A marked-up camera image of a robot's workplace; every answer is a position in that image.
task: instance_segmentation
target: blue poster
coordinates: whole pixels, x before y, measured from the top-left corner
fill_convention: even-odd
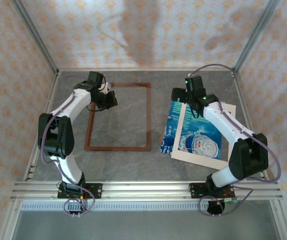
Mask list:
[[[164,131],[160,152],[171,154],[174,147],[182,103],[173,101]],[[186,106],[178,149],[213,159],[220,159],[222,134],[204,117],[194,118]]]

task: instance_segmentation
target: aluminum frame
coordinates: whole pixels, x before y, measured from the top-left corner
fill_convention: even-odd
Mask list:
[[[264,31],[266,25],[268,24],[269,20],[271,19],[272,15],[274,14],[277,5],[279,4],[280,0],[269,0],[267,6],[265,7],[261,18],[259,19],[257,25],[252,31],[249,40],[247,41],[242,53],[237,60],[234,70],[238,73],[245,61],[247,60],[250,52],[254,48],[257,40],[259,39],[261,33]]]
[[[191,182],[106,181],[102,185],[102,198],[96,200],[98,207],[94,211],[150,211],[154,210],[153,208],[163,211],[196,210],[197,199],[191,198],[189,183]],[[287,213],[284,211],[285,203],[279,185],[277,183],[262,184],[257,181],[243,181],[237,183],[236,186],[253,189],[253,193],[247,198],[247,201],[270,200],[273,203],[272,211],[280,239],[287,240],[285,217]],[[20,211],[58,211],[65,200],[57,199],[57,193],[56,181],[16,182],[0,230],[0,240],[12,239]],[[238,200],[243,199],[247,193],[247,190],[235,189]],[[202,208],[205,209],[207,199],[202,203]]]
[[[18,12],[20,18],[22,19],[24,25],[26,26],[28,32],[30,33],[32,39],[36,43],[37,47],[39,48],[41,54],[45,58],[49,68],[52,70],[53,73],[57,72],[57,67],[52,59],[52,56],[48,52],[46,45],[44,44],[41,36],[39,35],[37,28],[35,27],[32,19],[30,18],[24,4],[22,3],[21,0],[11,0],[14,8]]]
[[[45,57],[50,69],[58,74],[56,74],[51,91],[44,109],[45,113],[50,112],[50,109],[53,104],[54,95],[57,90],[58,81],[61,76],[62,71],[189,71],[194,70],[192,68],[65,68],[57,70],[56,65],[49,54],[45,44],[42,41],[36,27],[34,26],[29,14],[27,13],[21,0],[11,0],[21,19],[23,20],[25,26],[27,27],[32,38],[36,42],[39,50]],[[259,22],[257,23],[255,29],[253,30],[250,39],[246,43],[245,48],[243,49],[239,59],[236,62],[235,70],[238,73],[245,63],[247,57],[249,56],[251,50],[256,44],[260,34],[268,24],[271,16],[273,15],[278,3],[280,0],[270,0],[267,4],[263,15],[261,16]],[[209,68],[205,70],[211,71],[225,71],[221,68]],[[247,111],[242,91],[239,86],[240,79],[239,74],[237,74],[234,81],[239,100],[241,103],[241,108],[244,113],[246,120],[246,125],[249,129],[252,129],[252,123],[250,121],[249,113]],[[37,138],[35,139],[34,149],[31,152],[29,158],[29,165],[26,169],[26,174],[24,177],[24,182],[17,182],[15,184],[14,190],[11,195],[11,200],[9,202],[8,209],[5,213],[5,219],[0,229],[0,240],[3,239],[12,239],[15,227],[18,221],[20,210],[23,205],[27,202],[40,203],[40,206],[51,202],[59,203],[60,199],[57,199],[57,187],[56,182],[50,181],[31,181],[35,172],[36,162],[39,155],[39,149],[37,147]],[[179,202],[191,203],[196,201],[196,199],[191,199],[190,192],[188,190],[188,184],[191,183],[181,181],[181,182],[172,182],[172,181],[144,181],[144,182],[119,182],[119,181],[110,181],[103,183],[103,199],[98,200],[99,203],[115,203],[115,202],[142,202],[142,201],[159,201],[162,202],[171,202],[178,200]],[[254,192],[250,195],[248,200],[270,200],[270,205],[273,211],[274,219],[279,231],[280,238],[282,240],[287,239],[287,212],[285,211],[286,206],[283,201],[283,197],[278,184],[262,184],[259,182],[244,181],[236,184],[237,186],[254,188]],[[237,190],[236,195],[237,199],[242,199],[247,194],[246,191]]]

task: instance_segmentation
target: picture frame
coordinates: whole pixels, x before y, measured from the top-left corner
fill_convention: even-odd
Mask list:
[[[236,106],[227,104],[227,103],[222,103],[222,107],[230,112],[230,114],[235,117],[236,116]],[[185,118],[185,112],[186,112],[187,104],[183,103],[181,106],[181,111],[180,111],[180,116],[179,116],[179,121],[178,121],[178,126],[176,130],[176,135],[174,138],[174,144],[173,144],[173,149],[172,149],[172,154],[171,158],[172,159],[177,159],[180,161],[184,161],[187,163],[191,164],[197,164],[200,166],[216,169],[216,170],[221,170],[228,166],[228,161],[230,159],[233,146],[229,144],[228,146],[228,161],[220,160],[220,159],[215,159],[203,155],[198,155],[194,153],[189,153],[185,151],[179,150],[179,145],[180,145],[180,138],[182,134],[182,129],[183,129],[183,124],[184,124],[184,118]]]
[[[111,82],[111,87],[117,88],[146,88],[146,146],[91,146],[92,131],[95,120],[96,104],[91,104],[88,128],[86,132],[85,151],[122,151],[122,152],[150,152],[152,149],[151,136],[151,84],[149,82]]]

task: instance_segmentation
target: brown rectangle outline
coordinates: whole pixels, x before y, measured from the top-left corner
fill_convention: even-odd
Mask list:
[[[151,136],[151,84],[149,82],[111,82],[112,87],[145,87],[147,88],[147,133],[146,146],[90,146],[95,112],[90,112],[88,129],[85,138],[85,151],[129,151],[129,152],[149,152],[152,149]],[[91,110],[96,109],[96,104],[91,104]]]

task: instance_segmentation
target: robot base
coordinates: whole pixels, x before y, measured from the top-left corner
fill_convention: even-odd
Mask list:
[[[216,188],[214,191],[209,191],[206,182],[194,182],[189,184],[189,189],[192,199],[201,199],[204,196],[212,196],[217,199],[236,197],[234,188],[230,184]]]
[[[85,189],[88,189],[94,195],[95,199],[101,199],[102,198],[102,187],[103,187],[102,183],[85,183],[82,185],[82,187]],[[85,191],[82,191],[82,194],[81,194],[81,192],[78,192],[78,193],[77,192],[71,192],[71,191],[67,190],[67,188],[65,188],[62,183],[60,183],[58,189],[59,189],[58,195],[57,195],[58,199],[80,199],[81,196],[83,196],[83,199],[85,199],[85,200],[92,198]]]
[[[77,185],[83,187],[84,189],[88,189],[94,195],[95,199],[102,198],[103,184],[86,182],[84,173],[82,173],[81,179]],[[83,199],[92,198],[91,196],[89,196],[88,192],[81,190],[80,188],[76,187],[71,183],[60,183],[58,187],[58,199],[80,199],[81,196],[83,197]]]

